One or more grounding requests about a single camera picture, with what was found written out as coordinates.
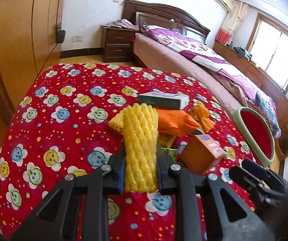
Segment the yellow foam fruit net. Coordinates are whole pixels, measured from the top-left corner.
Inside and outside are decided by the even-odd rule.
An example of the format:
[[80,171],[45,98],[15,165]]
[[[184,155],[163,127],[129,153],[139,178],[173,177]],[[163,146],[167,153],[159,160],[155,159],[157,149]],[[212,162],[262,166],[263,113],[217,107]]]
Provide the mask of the yellow foam fruit net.
[[152,193],[158,190],[158,123],[157,110],[145,103],[125,107],[108,122],[124,138],[127,192]]

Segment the clothes on cabinet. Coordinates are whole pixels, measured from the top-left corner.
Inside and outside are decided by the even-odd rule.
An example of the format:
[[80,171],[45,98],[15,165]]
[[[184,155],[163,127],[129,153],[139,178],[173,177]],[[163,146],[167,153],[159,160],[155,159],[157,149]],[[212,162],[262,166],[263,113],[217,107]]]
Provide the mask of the clothes on cabinet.
[[246,60],[251,60],[252,58],[252,55],[245,48],[234,46],[233,50],[237,53],[238,57],[240,58],[244,58]]

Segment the red smiley flower blanket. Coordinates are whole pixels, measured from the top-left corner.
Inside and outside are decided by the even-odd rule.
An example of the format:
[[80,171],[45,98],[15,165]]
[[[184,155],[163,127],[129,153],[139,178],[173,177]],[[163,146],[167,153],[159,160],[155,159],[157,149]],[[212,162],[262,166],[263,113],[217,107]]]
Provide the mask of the red smiley flower blanket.
[[250,208],[229,169],[253,154],[201,78],[140,67],[58,64],[41,74],[23,97],[0,148],[0,233],[11,238],[36,205],[68,173],[85,175],[118,153],[123,137],[109,121],[139,94],[184,94],[214,122],[210,136],[228,153],[211,169]]

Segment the dark wooden bed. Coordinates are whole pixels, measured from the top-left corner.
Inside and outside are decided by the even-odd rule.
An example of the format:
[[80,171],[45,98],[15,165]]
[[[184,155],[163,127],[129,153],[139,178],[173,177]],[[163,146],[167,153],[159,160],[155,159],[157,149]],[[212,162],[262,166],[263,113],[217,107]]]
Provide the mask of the dark wooden bed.
[[283,93],[235,51],[219,43],[214,49],[207,46],[209,30],[189,13],[170,5],[125,0],[122,17],[139,26],[133,52],[145,66],[205,81],[227,111],[254,108],[276,139],[288,137],[288,100]]

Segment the dark wooden nightstand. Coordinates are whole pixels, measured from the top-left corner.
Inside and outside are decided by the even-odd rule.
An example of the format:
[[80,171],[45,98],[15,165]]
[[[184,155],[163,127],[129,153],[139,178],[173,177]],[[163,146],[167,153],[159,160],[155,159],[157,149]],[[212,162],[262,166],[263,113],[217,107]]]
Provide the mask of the dark wooden nightstand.
[[137,31],[101,27],[101,58],[104,63],[131,61],[132,45]]

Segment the red bucket green rim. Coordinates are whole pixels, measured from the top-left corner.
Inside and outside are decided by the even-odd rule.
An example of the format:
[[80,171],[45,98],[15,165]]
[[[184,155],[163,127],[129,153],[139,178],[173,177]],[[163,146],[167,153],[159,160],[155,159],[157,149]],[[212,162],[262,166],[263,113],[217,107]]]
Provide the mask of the red bucket green rim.
[[271,130],[263,117],[248,107],[237,109],[232,116],[258,163],[269,167],[275,157],[275,145]]

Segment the red white curtain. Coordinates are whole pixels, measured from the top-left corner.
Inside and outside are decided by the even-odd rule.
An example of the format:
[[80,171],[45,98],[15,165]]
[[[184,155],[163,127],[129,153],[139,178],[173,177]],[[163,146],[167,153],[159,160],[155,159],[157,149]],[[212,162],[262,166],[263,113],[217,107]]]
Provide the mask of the red white curtain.
[[216,41],[222,44],[230,44],[234,33],[241,25],[248,12],[249,4],[234,0],[231,12],[226,15],[217,35]]

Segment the orange foam net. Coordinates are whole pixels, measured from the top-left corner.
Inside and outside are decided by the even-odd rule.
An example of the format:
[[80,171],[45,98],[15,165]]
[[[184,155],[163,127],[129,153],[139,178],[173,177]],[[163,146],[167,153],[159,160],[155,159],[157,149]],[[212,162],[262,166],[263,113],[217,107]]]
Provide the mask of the orange foam net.
[[159,115],[158,130],[161,133],[176,137],[184,137],[201,125],[183,110],[157,109]]

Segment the wooden wardrobe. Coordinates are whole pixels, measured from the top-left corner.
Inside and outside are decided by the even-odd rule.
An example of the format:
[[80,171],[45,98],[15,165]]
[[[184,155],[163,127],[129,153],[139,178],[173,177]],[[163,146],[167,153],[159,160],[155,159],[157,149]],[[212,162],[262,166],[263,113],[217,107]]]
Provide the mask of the wooden wardrobe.
[[8,125],[45,67],[59,62],[63,0],[0,0],[0,118]]

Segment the black bag on wardrobe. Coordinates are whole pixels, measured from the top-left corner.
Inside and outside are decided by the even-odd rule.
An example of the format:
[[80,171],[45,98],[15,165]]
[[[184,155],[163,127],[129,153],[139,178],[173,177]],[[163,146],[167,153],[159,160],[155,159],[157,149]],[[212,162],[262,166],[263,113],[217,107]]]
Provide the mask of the black bag on wardrobe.
[[65,36],[66,36],[66,31],[62,29],[62,23],[59,23],[56,26],[56,33],[55,33],[56,43],[62,44],[65,40]]

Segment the yellow small wrapper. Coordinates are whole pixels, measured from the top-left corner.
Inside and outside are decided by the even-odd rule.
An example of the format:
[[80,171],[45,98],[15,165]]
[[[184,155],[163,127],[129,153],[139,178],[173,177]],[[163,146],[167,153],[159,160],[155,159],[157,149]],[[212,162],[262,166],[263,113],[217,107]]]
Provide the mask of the yellow small wrapper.
[[161,147],[170,149],[175,141],[176,136],[165,134],[165,133],[159,133],[158,141]]

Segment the orange medicine box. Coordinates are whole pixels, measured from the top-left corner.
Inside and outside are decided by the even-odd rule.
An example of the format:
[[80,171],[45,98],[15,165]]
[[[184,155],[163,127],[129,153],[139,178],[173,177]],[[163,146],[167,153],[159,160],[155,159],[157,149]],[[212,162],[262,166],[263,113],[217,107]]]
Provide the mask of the orange medicine box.
[[208,135],[192,137],[180,157],[194,174],[202,175],[216,166],[224,157],[224,150]]

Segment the wall power socket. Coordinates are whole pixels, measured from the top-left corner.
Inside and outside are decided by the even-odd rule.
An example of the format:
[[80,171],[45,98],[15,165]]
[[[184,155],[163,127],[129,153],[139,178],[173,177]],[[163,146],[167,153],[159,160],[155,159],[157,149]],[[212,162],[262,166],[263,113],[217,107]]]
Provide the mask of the wall power socket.
[[77,36],[72,37],[72,42],[82,42],[83,39],[84,39],[83,36],[77,35]]

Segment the green mosquito coil box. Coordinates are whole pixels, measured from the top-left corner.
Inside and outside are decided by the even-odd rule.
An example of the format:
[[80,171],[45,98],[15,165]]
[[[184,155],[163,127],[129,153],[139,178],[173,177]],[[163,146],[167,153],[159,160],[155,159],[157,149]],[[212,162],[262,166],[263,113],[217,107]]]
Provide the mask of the green mosquito coil box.
[[161,150],[162,150],[162,153],[171,156],[173,162],[175,163],[177,162],[177,154],[178,154],[177,149],[169,149],[169,148],[162,147]]

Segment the green white long box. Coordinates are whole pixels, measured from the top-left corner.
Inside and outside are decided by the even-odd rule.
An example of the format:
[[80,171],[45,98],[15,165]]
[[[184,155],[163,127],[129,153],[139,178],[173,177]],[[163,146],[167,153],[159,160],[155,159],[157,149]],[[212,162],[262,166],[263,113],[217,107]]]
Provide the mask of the green white long box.
[[162,91],[151,91],[139,94],[137,102],[146,103],[156,108],[182,110],[188,106],[190,98],[184,94],[164,93]]

